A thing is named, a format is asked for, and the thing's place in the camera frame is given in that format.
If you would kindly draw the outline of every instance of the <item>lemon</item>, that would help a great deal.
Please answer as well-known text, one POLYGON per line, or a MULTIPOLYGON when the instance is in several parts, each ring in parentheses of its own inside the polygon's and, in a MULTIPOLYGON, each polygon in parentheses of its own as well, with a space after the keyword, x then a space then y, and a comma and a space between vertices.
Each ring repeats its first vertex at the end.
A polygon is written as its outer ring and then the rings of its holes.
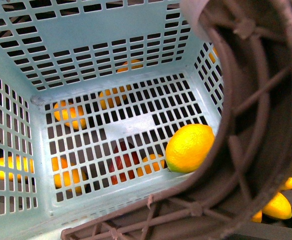
POLYGON ((276 220, 286 220, 292 217, 290 202, 280 192, 262 209, 262 213, 276 220))
POLYGON ((195 171, 206 158, 215 136, 212 128, 203 124, 189 124, 172 136, 166 148, 166 162, 173 172, 195 171))
MULTIPOLYGON (((8 157, 8 167, 10 169, 14 168, 14 163, 15 163, 17 170, 20 170, 20 171, 23 170, 25 172, 29 172, 29 170, 30 170, 31 173, 34 173, 34 166, 33 166, 33 160, 32 159, 29 160, 30 169, 28 168, 27 158, 26 157, 23 158, 23 167, 24 167, 23 169, 21 169, 20 157, 16 156, 15 160, 16 161, 14 161, 14 159, 11 156, 8 157)), ((3 157, 0 158, 0 166, 2 166, 2 167, 5 166, 5 160, 4 160, 3 157)), ((8 179, 9 179, 10 182, 13 181, 13 178, 14 178, 14 175, 11 172, 8 173, 8 179)), ((5 179, 5 172, 4 171, 0 171, 0 180, 4 180, 4 179, 5 179)), ((20 174, 17 175, 17 180, 18 180, 19 183, 21 182, 21 175, 20 174)))
POLYGON ((261 223, 262 221, 262 211, 257 212, 251 219, 252 222, 261 223))
MULTIPOLYGON (((67 160, 64 159, 63 157, 60 158, 60 163, 61 163, 61 168, 62 169, 65 169, 65 168, 68 167, 67 160)), ((58 171, 59 170, 57 157, 53 157, 51 159, 51 165, 52 165, 52 170, 53 171, 58 171)), ((71 173, 72 173, 73 183, 74 184, 79 183, 80 182, 80 177, 79 177, 78 169, 73 169, 71 171, 71 173)), ((82 175, 82 179, 84 181, 87 180, 87 176, 83 171, 81 171, 81 175, 82 175)), ((70 179, 69 171, 63 172, 62 173, 62 177, 60 176, 60 174, 54 175, 54 182, 55 182, 56 189, 59 189, 59 188, 62 187, 62 183, 61 183, 62 180, 64 181, 65 187, 71 185, 71 179, 70 179)), ((76 191, 76 193, 81 193, 81 187, 76 187, 75 191, 76 191)))
MULTIPOLYGON (((155 160, 156 159, 156 155, 154 155, 154 154, 150 154, 149 157, 150 157, 151 160, 155 160)), ((145 157, 142 161, 143 161, 143 163, 146 163, 148 161, 148 158, 145 157)), ((161 160, 160 164, 161 164, 161 167, 164 168, 165 161, 161 160)), ((155 172, 160 170, 159 164, 157 162, 154 162, 152 164, 152 166, 153 166, 155 172)), ((152 172, 151 168, 150 168, 150 165, 146 165, 144 168, 145 168, 146 174, 150 174, 152 172)), ((138 177, 144 176, 144 173, 143 173, 141 167, 137 168, 137 175, 138 175, 138 177)))
MULTIPOLYGON (((124 88, 123 86, 120 86, 120 87, 119 87, 119 90, 120 90, 121 93, 125 92, 125 88, 124 88)), ((128 90, 128 91, 131 90, 131 85, 127 85, 127 90, 128 90)), ((114 87, 114 88, 112 89, 112 92, 113 92, 113 94, 117 94, 117 93, 118 93, 118 89, 114 87)), ((106 93, 106 96, 110 96, 110 95, 111 95, 111 92, 110 92, 109 89, 105 90, 105 93, 106 93)), ((103 96, 104 96, 104 93, 101 92, 101 93, 99 94, 99 97, 102 98, 103 96)), ((123 95, 123 96, 122 96, 122 99, 125 101, 125 100, 127 99, 127 95, 123 95)), ((119 96, 116 96, 116 97, 115 97, 115 101, 116 101, 117 106, 121 105, 121 101, 120 101, 120 97, 119 97, 119 96)), ((110 107, 111 109, 115 106, 115 105, 114 105, 114 102, 113 102, 113 100, 112 100, 112 98, 108 98, 108 99, 107 99, 107 102, 108 102, 108 105, 109 105, 109 107, 110 107)), ((105 100, 101 100, 101 101, 100 101, 100 105, 101 105, 101 108, 102 108, 103 110, 106 110, 106 109, 107 109, 107 105, 106 105, 106 101, 105 101, 105 100)))
POLYGON ((290 190, 292 189, 292 177, 288 178, 283 186, 281 186, 281 190, 290 190))
MULTIPOLYGON (((66 101, 61 101, 60 102, 60 107, 65 107, 65 106, 67 106, 66 101)), ((57 109, 57 108, 59 108, 58 103, 56 103, 54 105, 54 109, 57 109)), ((69 111, 70 111, 70 118, 71 119, 74 119, 74 118, 77 117, 76 109, 74 107, 71 107, 69 109, 69 111)), ((77 111, 78 111, 79 116, 83 116, 84 115, 84 110, 83 110, 82 106, 78 106, 77 107, 77 111)), ((61 110, 61 114, 62 114, 62 119, 63 120, 69 120, 69 115, 68 115, 68 110, 67 109, 61 110)), ((59 111, 55 111, 54 112, 54 116, 55 116, 55 118, 56 118, 57 121, 60 121, 61 120, 60 112, 59 111)), ((69 122, 66 122, 65 125, 67 127, 70 127, 70 123, 69 122)), ((81 125, 81 128, 82 129, 86 129, 87 128, 86 120, 84 118, 80 119, 80 125, 81 125)), ((76 130, 79 130, 79 124, 78 124, 78 121, 77 120, 72 121, 72 127, 74 129, 76 129, 76 130)))

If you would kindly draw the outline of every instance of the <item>light blue plastic basket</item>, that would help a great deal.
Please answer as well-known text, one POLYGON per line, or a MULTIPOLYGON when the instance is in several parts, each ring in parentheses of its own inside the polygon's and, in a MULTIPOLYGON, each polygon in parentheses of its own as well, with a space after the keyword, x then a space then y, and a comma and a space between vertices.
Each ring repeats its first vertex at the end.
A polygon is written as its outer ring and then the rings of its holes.
POLYGON ((177 129, 204 123, 216 133, 221 119, 218 58, 193 35, 178 2, 0 0, 0 239, 59 239, 64 228, 188 177, 153 165, 150 174, 137 176, 149 164, 144 157, 165 159, 177 129), (117 72, 125 62, 128 70, 117 72), (113 88, 117 94, 99 97, 113 88), (121 104, 103 110, 100 101, 115 97, 121 104), (61 101, 73 104, 54 109, 61 101), (86 129, 55 119, 56 110, 77 106, 86 129), (132 148, 115 153, 122 141, 132 148), (137 154, 140 163, 110 172, 115 157, 126 154, 137 154), (67 168, 61 169, 61 158, 67 168), (54 175, 64 172, 79 173, 80 182, 56 189, 54 175), (112 184, 111 176, 120 180, 122 173, 127 180, 112 184))

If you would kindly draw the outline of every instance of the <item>red fruit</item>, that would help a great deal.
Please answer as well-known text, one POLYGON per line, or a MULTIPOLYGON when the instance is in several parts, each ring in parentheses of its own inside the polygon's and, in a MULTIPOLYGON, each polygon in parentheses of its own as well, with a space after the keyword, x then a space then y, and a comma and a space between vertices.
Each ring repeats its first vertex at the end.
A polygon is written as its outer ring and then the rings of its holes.
MULTIPOLYGON (((133 146, 132 144, 129 143, 129 147, 130 147, 130 148, 133 148, 134 146, 133 146)), ((124 141, 120 142, 120 148, 121 148, 122 151, 127 150, 127 147, 126 147, 126 144, 125 144, 124 141)), ((118 150, 118 146, 117 146, 117 147, 115 148, 115 150, 114 150, 114 154, 116 154, 116 153, 118 153, 118 152, 119 152, 119 150, 118 150)), ((134 161, 134 164, 135 164, 135 165, 136 165, 136 164, 139 164, 140 162, 139 162, 139 158, 138 158, 137 153, 136 153, 136 152, 133 152, 131 155, 132 155, 132 159, 133 159, 133 161, 134 161)), ((132 164, 131 164, 131 160, 130 160, 129 154, 124 154, 123 157, 124 157, 124 161, 125 161, 125 166, 126 166, 127 168, 128 168, 128 167, 131 167, 132 164)), ((123 166, 123 162, 122 162, 120 156, 115 157, 115 161, 116 161, 116 165, 117 165, 117 169, 118 169, 118 170, 121 170, 121 169, 124 168, 124 166, 123 166)), ((109 167, 109 171, 110 171, 111 173, 115 171, 115 167, 114 167, 113 164, 109 167)), ((134 174, 134 172, 133 172, 132 170, 130 170, 130 171, 128 172, 128 176, 129 176, 129 179, 134 179, 134 178, 135 178, 135 174, 134 174)), ((121 182, 125 182, 125 181, 127 181, 127 178, 126 178, 125 173, 121 173, 121 174, 119 174, 119 177, 120 177, 120 181, 121 181, 121 182)), ((114 175, 114 176, 111 176, 111 183, 112 183, 113 185, 118 184, 117 176, 115 176, 115 175, 114 175)))

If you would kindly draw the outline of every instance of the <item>grid pattern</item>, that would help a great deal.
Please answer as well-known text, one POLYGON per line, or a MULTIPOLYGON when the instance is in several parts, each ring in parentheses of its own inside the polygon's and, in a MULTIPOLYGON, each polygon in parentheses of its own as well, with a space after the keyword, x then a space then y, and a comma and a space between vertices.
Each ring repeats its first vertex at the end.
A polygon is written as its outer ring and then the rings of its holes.
POLYGON ((0 215, 37 207, 28 102, 0 79, 0 215))
POLYGON ((223 109, 223 81, 220 62, 216 51, 211 43, 204 43, 203 48, 200 50, 199 56, 194 63, 200 79, 210 94, 210 97, 215 104, 218 112, 221 114, 223 109))
POLYGON ((37 21, 125 8, 133 10, 135 5, 160 2, 163 0, 31 0, 3 4, 0 6, 0 46, 39 91, 119 74, 116 71, 133 60, 141 61, 143 68, 178 61, 182 59, 190 27, 181 16, 179 4, 173 4, 175 1, 165 0, 166 15, 162 15, 165 24, 160 32, 126 39, 89 42, 54 52, 45 45, 36 28, 37 21))
POLYGON ((117 94, 100 97, 100 92, 93 92, 45 106, 51 159, 59 166, 54 174, 58 179, 64 178, 62 185, 52 179, 58 202, 163 169, 161 161, 165 159, 165 148, 172 135, 187 124, 208 124, 182 73, 114 89, 117 94), (117 105, 103 108, 102 103, 109 100, 117 105), (56 107, 62 102, 68 104, 56 107), (71 109, 76 108, 83 109, 81 116, 78 111, 71 120, 55 117, 56 112, 71 115, 71 109), (147 117, 153 121, 152 129, 119 135, 117 139, 108 137, 108 126, 147 117), (85 124, 74 127, 72 123, 80 119, 85 124), (155 159, 149 160, 152 154, 155 159), (69 175, 72 181, 66 183, 69 175))

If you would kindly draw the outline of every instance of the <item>citrus fruit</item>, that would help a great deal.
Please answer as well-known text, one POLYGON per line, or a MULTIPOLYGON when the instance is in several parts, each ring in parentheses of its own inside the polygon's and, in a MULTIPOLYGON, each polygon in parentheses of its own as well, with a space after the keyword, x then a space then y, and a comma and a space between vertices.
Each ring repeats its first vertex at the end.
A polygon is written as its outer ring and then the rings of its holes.
MULTIPOLYGON (((135 64, 135 63, 138 63, 138 62, 140 62, 140 60, 138 60, 138 59, 131 60, 131 63, 132 64, 135 64)), ((143 64, 133 65, 131 68, 132 69, 139 69, 139 68, 142 68, 143 66, 144 66, 143 64)), ((121 73, 121 72, 125 72, 125 71, 128 71, 128 68, 127 67, 123 67, 123 68, 118 69, 117 70, 117 73, 121 73)))
MULTIPOLYGON (((149 157, 150 157, 151 160, 155 160, 156 159, 156 155, 154 155, 154 154, 150 154, 149 157)), ((148 158, 145 157, 142 161, 143 161, 143 163, 146 163, 148 161, 148 158)), ((161 164, 161 167, 164 168, 165 161, 164 160, 161 160, 160 161, 160 164, 161 164)), ((152 164, 152 166, 153 166, 155 172, 157 172, 157 171, 160 170, 159 164, 157 162, 154 162, 152 164)), ((151 168, 150 168, 150 165, 146 165, 144 167, 144 169, 146 171, 146 174, 150 174, 152 172, 151 171, 151 168)), ((143 173, 141 167, 137 168, 137 175, 138 175, 138 177, 144 176, 144 173, 143 173)))
MULTIPOLYGON (((134 60, 131 61, 132 64, 134 64, 134 63, 138 63, 138 62, 140 62, 140 60, 138 60, 138 59, 134 59, 134 60)), ((131 68, 132 68, 132 69, 139 69, 139 68, 142 68, 143 66, 144 66, 144 65, 142 65, 142 64, 140 64, 140 65, 133 65, 131 68)), ((118 70, 117 70, 117 73, 121 73, 121 72, 125 72, 125 71, 128 71, 128 68, 127 68, 127 67, 123 67, 123 68, 118 69, 118 70)), ((125 88, 124 88, 123 86, 120 86, 120 87, 119 87, 119 90, 120 90, 121 93, 125 92, 125 88)), ((127 90, 128 90, 128 91, 131 90, 131 85, 127 85, 127 90)), ((113 92, 113 94, 117 94, 117 93, 118 93, 117 88, 114 87, 114 88, 112 89, 112 92, 113 92)), ((106 90, 105 90, 105 94, 106 94, 106 96, 110 96, 110 95, 111 95, 110 90, 109 90, 109 89, 106 89, 106 90)), ((101 93, 99 94, 99 97, 102 98, 103 96, 104 96, 104 93, 101 92, 101 93)), ((125 100, 127 99, 127 95, 123 95, 123 96, 122 96, 122 99, 125 101, 125 100)), ((115 97, 115 101, 116 101, 117 106, 121 105, 121 101, 120 101, 120 97, 119 97, 119 96, 116 96, 116 97, 115 97)), ((107 102, 108 102, 109 108, 112 109, 112 108, 114 107, 114 102, 113 102, 112 98, 108 98, 108 99, 107 99, 107 102)), ((107 105, 106 105, 106 101, 105 101, 105 100, 101 100, 101 101, 100 101, 100 105, 101 105, 101 108, 102 108, 103 110, 106 110, 106 109, 107 109, 107 105)))
POLYGON ((166 148, 166 162, 173 172, 191 173, 206 158, 215 140, 212 128, 203 124, 189 124, 172 136, 166 148))
POLYGON ((257 212, 251 219, 252 222, 261 223, 262 221, 262 211, 257 212))
MULTIPOLYGON (((121 93, 125 92, 125 88, 124 88, 123 86, 120 86, 120 87, 119 87, 119 90, 120 90, 121 93)), ((131 85, 127 85, 127 90, 128 90, 128 91, 131 90, 131 85)), ((118 89, 114 87, 114 88, 112 89, 112 92, 113 92, 113 94, 117 94, 117 93, 118 93, 118 89)), ((109 89, 106 89, 106 90, 105 90, 105 93, 106 93, 106 96, 110 96, 110 95, 111 95, 111 92, 110 92, 109 89)), ((104 96, 104 93, 101 92, 101 93, 99 94, 99 97, 102 98, 103 96, 104 96)), ((123 95, 123 96, 122 96, 122 99, 125 101, 125 100, 127 99, 127 95, 123 95)), ((116 101, 117 106, 121 105, 121 101, 120 101, 120 97, 119 97, 119 96, 116 96, 116 97, 115 97, 115 101, 116 101)), ((112 109, 112 108, 115 106, 115 105, 114 105, 114 102, 113 102, 113 100, 112 100, 112 98, 108 98, 108 99, 107 99, 107 102, 108 102, 109 108, 112 109)), ((107 105, 106 105, 106 101, 105 101, 105 100, 101 100, 101 101, 100 101, 100 105, 101 105, 101 108, 102 108, 103 110, 106 110, 106 109, 107 109, 107 105)))
MULTIPOLYGON (((17 170, 25 171, 25 172, 29 172, 29 170, 30 170, 31 173, 34 173, 34 166, 33 166, 33 160, 32 159, 29 160, 30 169, 28 168, 27 158, 26 157, 23 158, 23 169, 21 168, 21 160, 20 160, 19 156, 16 156, 15 160, 13 159, 13 157, 9 156, 8 157, 8 167, 10 169, 14 168, 14 163, 15 163, 15 167, 16 167, 17 170)), ((5 160, 4 160, 3 157, 0 158, 0 166, 2 166, 2 167, 5 166, 5 160)), ((8 179, 9 179, 10 182, 13 181, 13 178, 14 178, 14 175, 11 172, 8 173, 8 179)), ((0 180, 4 180, 4 179, 5 179, 5 172, 4 171, 0 171, 0 180)), ((21 182, 21 175, 20 174, 17 175, 17 180, 18 180, 19 183, 21 182)))
POLYGON ((288 180, 281 186, 281 190, 290 190, 292 189, 292 177, 288 178, 288 180))
MULTIPOLYGON (((59 170, 58 158, 57 157, 53 157, 51 159, 51 165, 52 165, 52 170, 53 171, 58 171, 59 170)), ((62 169, 67 168, 68 167, 67 160, 64 159, 63 157, 61 157, 60 158, 60 165, 61 165, 62 169)), ((62 180, 64 182, 65 187, 70 186, 71 182, 73 182, 74 184, 77 184, 77 183, 80 182, 78 169, 73 169, 71 171, 71 173, 72 173, 72 181, 71 181, 71 178, 70 178, 69 171, 64 171, 62 173, 62 177, 60 177, 60 174, 55 174, 54 175, 54 182, 55 182, 56 189, 59 189, 59 188, 62 187, 62 183, 61 183, 62 180)), ((84 181, 87 180, 87 176, 83 171, 81 171, 81 175, 82 175, 82 179, 84 181)), ((81 193, 81 187, 76 187, 75 191, 76 191, 76 193, 81 193)))
MULTIPOLYGON (((59 106, 58 103, 56 103, 54 105, 54 109, 57 109, 57 108, 60 108, 60 107, 65 107, 65 106, 67 106, 66 101, 61 101, 60 102, 60 106, 59 106)), ((77 117, 76 109, 74 107, 71 107, 69 110, 67 110, 67 109, 61 110, 61 114, 62 114, 62 119, 63 120, 69 120, 68 111, 70 111, 70 118, 71 119, 74 119, 74 118, 77 117)), ((78 106, 77 107, 77 111, 78 111, 79 116, 83 116, 84 115, 84 110, 83 110, 82 106, 78 106)), ((55 116, 57 121, 61 120, 60 111, 55 111, 54 112, 54 116, 55 116)), ((67 127, 70 127, 70 123, 69 122, 66 122, 65 125, 67 127)), ((87 128, 86 120, 84 118, 80 119, 80 125, 81 125, 82 129, 86 129, 87 128)), ((77 120, 72 121, 72 127, 74 129, 76 129, 76 130, 79 130, 79 124, 78 124, 77 120)))
MULTIPOLYGON (((215 47, 212 48, 212 50, 214 51, 215 55, 218 57, 218 53, 217 50, 215 49, 215 47)), ((214 57, 214 55, 211 53, 208 54, 210 60, 212 61, 212 63, 214 64, 216 62, 216 59, 214 57)))
POLYGON ((286 220, 292 217, 290 202, 280 192, 262 209, 262 213, 276 220, 286 220))

